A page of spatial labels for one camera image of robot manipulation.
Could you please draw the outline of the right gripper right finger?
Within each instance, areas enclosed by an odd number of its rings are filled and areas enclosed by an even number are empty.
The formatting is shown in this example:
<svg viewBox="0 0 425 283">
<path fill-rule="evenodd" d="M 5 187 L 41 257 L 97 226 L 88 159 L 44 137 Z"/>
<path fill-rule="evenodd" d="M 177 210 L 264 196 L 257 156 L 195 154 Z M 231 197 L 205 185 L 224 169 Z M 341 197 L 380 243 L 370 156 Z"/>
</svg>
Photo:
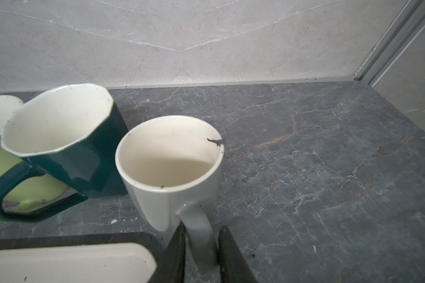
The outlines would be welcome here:
<svg viewBox="0 0 425 283">
<path fill-rule="evenodd" d="M 257 283 L 226 225 L 218 235 L 218 260 L 222 283 Z"/>
</svg>

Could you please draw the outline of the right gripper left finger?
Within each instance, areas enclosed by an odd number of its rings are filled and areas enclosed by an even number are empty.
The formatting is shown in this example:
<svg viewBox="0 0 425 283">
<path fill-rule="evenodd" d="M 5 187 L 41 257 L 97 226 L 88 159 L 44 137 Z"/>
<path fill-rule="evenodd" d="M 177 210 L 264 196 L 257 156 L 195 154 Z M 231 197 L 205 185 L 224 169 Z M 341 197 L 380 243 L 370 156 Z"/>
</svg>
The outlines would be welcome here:
<svg viewBox="0 0 425 283">
<path fill-rule="evenodd" d="M 186 229 L 179 223 L 149 283 L 183 283 L 185 280 Z"/>
</svg>

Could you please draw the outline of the grey mug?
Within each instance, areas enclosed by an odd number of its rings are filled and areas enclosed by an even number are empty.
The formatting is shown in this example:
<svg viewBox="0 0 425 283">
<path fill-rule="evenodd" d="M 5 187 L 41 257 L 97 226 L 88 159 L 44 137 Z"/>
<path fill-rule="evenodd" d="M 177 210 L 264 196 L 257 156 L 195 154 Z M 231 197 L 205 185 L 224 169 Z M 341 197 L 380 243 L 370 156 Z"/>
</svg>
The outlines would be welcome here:
<svg viewBox="0 0 425 283">
<path fill-rule="evenodd" d="M 164 238 L 179 224 L 200 274 L 218 266 L 209 214 L 218 197 L 224 145 L 207 122 L 162 116 L 141 123 L 120 141 L 115 164 L 141 217 Z"/>
</svg>

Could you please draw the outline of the dark green mug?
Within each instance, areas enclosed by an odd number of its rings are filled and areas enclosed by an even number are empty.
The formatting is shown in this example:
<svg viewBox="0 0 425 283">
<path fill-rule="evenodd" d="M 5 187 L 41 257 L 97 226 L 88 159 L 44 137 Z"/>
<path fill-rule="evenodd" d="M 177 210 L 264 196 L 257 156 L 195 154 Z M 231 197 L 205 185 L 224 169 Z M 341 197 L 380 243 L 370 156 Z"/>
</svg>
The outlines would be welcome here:
<svg viewBox="0 0 425 283">
<path fill-rule="evenodd" d="M 5 125 L 2 147 L 24 161 L 26 172 L 48 174 L 75 194 L 16 222 L 42 221 L 90 198 L 125 195 L 115 152 L 127 132 L 113 97 L 96 84 L 61 86 L 26 102 Z"/>
</svg>

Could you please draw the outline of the light green mug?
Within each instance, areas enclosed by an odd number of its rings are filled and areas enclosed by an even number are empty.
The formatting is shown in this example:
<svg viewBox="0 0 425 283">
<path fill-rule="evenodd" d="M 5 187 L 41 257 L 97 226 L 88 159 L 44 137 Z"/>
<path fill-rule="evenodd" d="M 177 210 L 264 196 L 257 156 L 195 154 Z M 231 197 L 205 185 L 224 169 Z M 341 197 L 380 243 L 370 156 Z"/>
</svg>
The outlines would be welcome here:
<svg viewBox="0 0 425 283">
<path fill-rule="evenodd" d="M 0 95 L 0 222 L 31 215 L 68 190 L 68 185 L 48 174 L 26 172 L 24 161 L 2 147 L 3 129 L 23 104 L 18 97 Z"/>
</svg>

